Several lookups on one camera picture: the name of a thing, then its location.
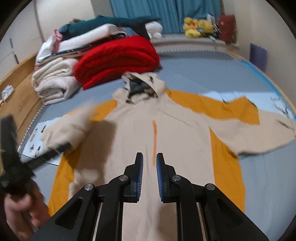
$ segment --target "folded red blanket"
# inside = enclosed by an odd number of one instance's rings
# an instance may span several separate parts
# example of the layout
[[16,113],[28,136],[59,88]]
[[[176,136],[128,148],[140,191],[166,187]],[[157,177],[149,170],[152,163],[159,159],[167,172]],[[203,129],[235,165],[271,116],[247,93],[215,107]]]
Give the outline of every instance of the folded red blanket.
[[83,89],[120,78],[126,72],[144,73],[159,65],[149,40],[131,36],[101,44],[87,52],[75,67],[75,78]]

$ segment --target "blue curtain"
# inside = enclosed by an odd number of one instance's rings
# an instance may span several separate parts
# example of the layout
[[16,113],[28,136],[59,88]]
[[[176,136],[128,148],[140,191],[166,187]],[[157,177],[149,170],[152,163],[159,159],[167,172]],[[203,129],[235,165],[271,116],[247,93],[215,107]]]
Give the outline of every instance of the blue curtain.
[[211,14],[217,22],[221,15],[220,0],[176,0],[176,5],[180,26],[185,17],[207,19],[207,14]]
[[145,15],[162,19],[164,33],[183,32],[184,17],[206,19],[211,14],[218,20],[220,0],[110,0],[116,17],[135,18]]
[[164,33],[180,32],[175,0],[110,0],[115,17],[156,16]]

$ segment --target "wooden bed frame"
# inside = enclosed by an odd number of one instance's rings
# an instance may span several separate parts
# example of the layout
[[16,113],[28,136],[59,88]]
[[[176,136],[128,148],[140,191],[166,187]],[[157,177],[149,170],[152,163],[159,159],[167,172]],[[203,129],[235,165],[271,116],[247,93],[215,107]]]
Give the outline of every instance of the wooden bed frame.
[[12,85],[13,93],[0,107],[0,118],[13,115],[17,125],[17,142],[21,143],[33,118],[43,103],[31,85],[36,54],[18,64],[0,81],[0,92],[7,85]]

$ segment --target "hand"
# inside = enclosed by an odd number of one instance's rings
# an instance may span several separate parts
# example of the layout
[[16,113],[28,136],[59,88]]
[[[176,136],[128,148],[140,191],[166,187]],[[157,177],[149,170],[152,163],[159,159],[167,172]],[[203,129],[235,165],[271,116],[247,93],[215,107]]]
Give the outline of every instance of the hand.
[[[37,185],[33,188],[32,196],[26,194],[17,201],[10,194],[6,195],[4,199],[6,222],[20,241],[30,239],[34,234],[32,226],[41,227],[50,219],[48,207],[43,203],[43,199]],[[24,218],[22,212],[28,212],[31,220]]]

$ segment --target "white plush toy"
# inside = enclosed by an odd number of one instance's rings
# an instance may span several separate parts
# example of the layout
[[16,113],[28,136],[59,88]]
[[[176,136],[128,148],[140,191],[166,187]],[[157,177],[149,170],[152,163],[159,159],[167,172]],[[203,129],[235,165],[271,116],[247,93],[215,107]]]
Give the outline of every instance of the white plush toy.
[[161,32],[163,30],[163,27],[160,23],[158,22],[150,22],[145,24],[147,33],[149,35],[150,39],[161,39],[162,35]]

